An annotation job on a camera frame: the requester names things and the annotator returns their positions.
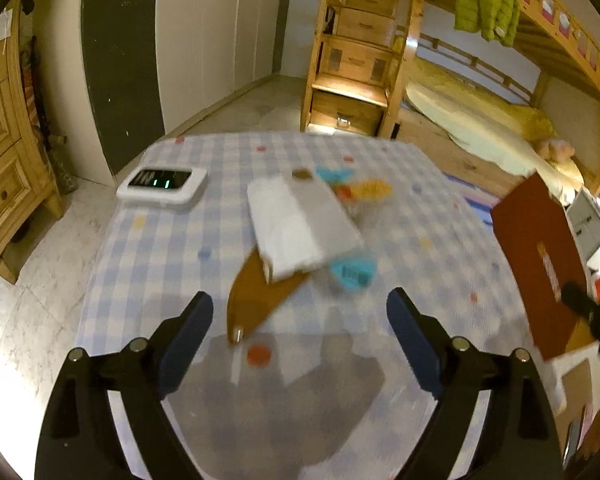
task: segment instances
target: checkered tablecloth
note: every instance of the checkered tablecloth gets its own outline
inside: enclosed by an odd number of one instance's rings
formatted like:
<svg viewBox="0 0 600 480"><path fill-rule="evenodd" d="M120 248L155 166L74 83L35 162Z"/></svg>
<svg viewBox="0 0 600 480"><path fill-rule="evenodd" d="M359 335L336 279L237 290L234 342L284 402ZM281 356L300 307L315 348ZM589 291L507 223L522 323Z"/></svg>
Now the checkered tablecloth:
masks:
<svg viewBox="0 0 600 480"><path fill-rule="evenodd" d="M423 393L386 320L401 286L450 335L509 354L530 348L522 300L504 254L451 183L415 146L301 134L217 134L150 147L144 161L208 169L190 211L119 206L100 249L78 332L89 354L150 336L199 290L214 320L179 391L164 402L206 478L219 480L392 478L413 450L435 402ZM272 351L254 368L226 344L226 302L254 247L247 184L296 168L351 167L394 188L368 237L378 275L347 295L320 272L245 342ZM148 478L119 397L112 408L133 472ZM453 476L477 443L488 394L480 396Z"/></svg>

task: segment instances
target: wooden spatula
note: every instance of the wooden spatula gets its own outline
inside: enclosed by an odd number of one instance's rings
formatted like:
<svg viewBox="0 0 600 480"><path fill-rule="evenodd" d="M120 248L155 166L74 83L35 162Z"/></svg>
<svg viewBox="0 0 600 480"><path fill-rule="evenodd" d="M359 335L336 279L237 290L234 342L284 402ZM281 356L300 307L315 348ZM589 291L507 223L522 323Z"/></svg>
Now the wooden spatula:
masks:
<svg viewBox="0 0 600 480"><path fill-rule="evenodd" d="M238 344L251 334L308 277L308 272L296 272L286 280L267 283L260 253L254 247L229 293L226 309L229 344Z"/></svg>

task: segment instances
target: green jacket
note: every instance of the green jacket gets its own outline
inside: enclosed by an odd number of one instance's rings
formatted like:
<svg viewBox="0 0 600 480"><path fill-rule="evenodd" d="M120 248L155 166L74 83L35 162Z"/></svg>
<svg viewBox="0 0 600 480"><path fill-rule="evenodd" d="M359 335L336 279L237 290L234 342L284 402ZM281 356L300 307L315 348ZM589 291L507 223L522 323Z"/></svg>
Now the green jacket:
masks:
<svg viewBox="0 0 600 480"><path fill-rule="evenodd" d="M491 41L513 45L520 18L518 0L456 0L457 30L482 33Z"/></svg>

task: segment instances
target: wooden dresser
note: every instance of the wooden dresser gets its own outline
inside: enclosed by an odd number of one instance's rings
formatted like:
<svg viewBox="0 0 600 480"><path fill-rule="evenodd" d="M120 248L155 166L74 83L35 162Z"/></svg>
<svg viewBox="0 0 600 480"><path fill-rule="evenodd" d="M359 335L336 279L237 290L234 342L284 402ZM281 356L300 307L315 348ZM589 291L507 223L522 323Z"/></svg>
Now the wooden dresser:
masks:
<svg viewBox="0 0 600 480"><path fill-rule="evenodd" d="M20 75L20 0L11 0L11 35L0 41L0 276L11 283L18 271L10 269L2 252L13 235L43 203L56 218L62 201L44 147L36 139L27 113Z"/></svg>

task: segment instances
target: mattress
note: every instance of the mattress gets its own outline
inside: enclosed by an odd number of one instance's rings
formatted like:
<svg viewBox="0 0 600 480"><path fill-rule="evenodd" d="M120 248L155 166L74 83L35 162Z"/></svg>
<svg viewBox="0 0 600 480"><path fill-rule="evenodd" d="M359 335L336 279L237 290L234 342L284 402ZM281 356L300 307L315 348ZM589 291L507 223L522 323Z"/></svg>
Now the mattress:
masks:
<svg viewBox="0 0 600 480"><path fill-rule="evenodd" d="M528 176L537 171L563 205L573 201L584 183L572 160L552 165L529 143L556 136L539 110L510 104L480 87L472 88L421 58L416 58L405 94L413 107L448 131L453 142L467 152L510 174Z"/></svg>

